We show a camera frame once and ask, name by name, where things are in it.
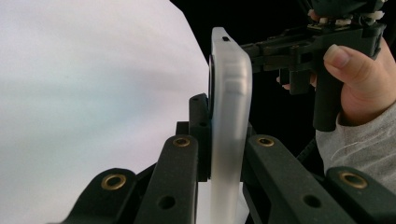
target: gray sleeve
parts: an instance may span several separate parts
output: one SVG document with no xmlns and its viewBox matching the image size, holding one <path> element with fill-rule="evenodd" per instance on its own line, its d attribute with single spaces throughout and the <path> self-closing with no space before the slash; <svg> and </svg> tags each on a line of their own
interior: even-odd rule
<svg viewBox="0 0 396 224">
<path fill-rule="evenodd" d="M 396 104 L 361 126 L 339 124 L 331 133 L 316 132 L 324 170 L 349 166 L 396 193 Z"/>
</svg>

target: mounting hole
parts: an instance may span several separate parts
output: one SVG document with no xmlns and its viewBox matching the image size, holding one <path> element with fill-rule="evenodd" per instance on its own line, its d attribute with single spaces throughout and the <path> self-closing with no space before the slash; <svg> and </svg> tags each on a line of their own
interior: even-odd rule
<svg viewBox="0 0 396 224">
<path fill-rule="evenodd" d="M 264 147 L 271 147 L 271 146 L 273 146 L 274 143 L 275 143 L 274 140 L 272 140 L 272 139 L 270 139 L 270 138 L 264 138 L 264 137 L 258 138 L 258 139 L 257 139 L 257 142 L 258 142 L 260 145 L 264 146 Z"/>
<path fill-rule="evenodd" d="M 125 175 L 107 175 L 102 179 L 102 189 L 115 190 L 120 189 L 126 182 Z"/>
<path fill-rule="evenodd" d="M 177 138 L 173 143 L 177 147 L 186 147 L 190 144 L 190 140 L 188 138 Z"/>
<path fill-rule="evenodd" d="M 158 201 L 158 206 L 163 209 L 167 210 L 172 207 L 174 207 L 176 204 L 176 200 L 172 196 L 163 196 L 159 201 Z"/>
<path fill-rule="evenodd" d="M 355 189 L 365 189 L 368 185 L 363 177 L 350 172 L 340 173 L 340 179 Z"/>
<path fill-rule="evenodd" d="M 304 203 L 306 203 L 310 207 L 314 207 L 314 208 L 321 207 L 320 200 L 317 197 L 315 197 L 314 195 L 310 195 L 310 194 L 305 195 L 303 197 L 303 201 L 304 201 Z"/>
</svg>

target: white phone case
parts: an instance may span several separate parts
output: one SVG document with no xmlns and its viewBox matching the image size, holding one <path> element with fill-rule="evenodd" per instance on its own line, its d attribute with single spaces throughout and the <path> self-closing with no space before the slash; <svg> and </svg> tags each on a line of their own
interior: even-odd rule
<svg viewBox="0 0 396 224">
<path fill-rule="evenodd" d="M 212 31 L 211 223 L 234 224 L 252 92 L 251 61 L 222 27 Z"/>
</svg>

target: fingernail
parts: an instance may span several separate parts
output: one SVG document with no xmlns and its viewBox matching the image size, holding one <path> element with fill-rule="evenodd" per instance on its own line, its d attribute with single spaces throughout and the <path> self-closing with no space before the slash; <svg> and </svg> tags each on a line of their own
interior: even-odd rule
<svg viewBox="0 0 396 224">
<path fill-rule="evenodd" d="M 331 45 L 324 54 L 323 60 L 336 68 L 343 68 L 349 62 L 350 56 L 337 45 Z"/>
</svg>

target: human hand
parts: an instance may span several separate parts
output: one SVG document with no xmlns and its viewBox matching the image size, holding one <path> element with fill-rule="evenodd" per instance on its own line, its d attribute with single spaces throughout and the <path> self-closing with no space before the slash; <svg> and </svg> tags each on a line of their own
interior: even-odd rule
<svg viewBox="0 0 396 224">
<path fill-rule="evenodd" d="M 324 66 L 344 82 L 341 91 L 340 123 L 346 126 L 365 124 L 396 101 L 396 62 L 388 44 L 381 39 L 376 60 L 344 46 L 332 45 L 324 54 Z M 316 86 L 316 75 L 311 76 Z"/>
</svg>

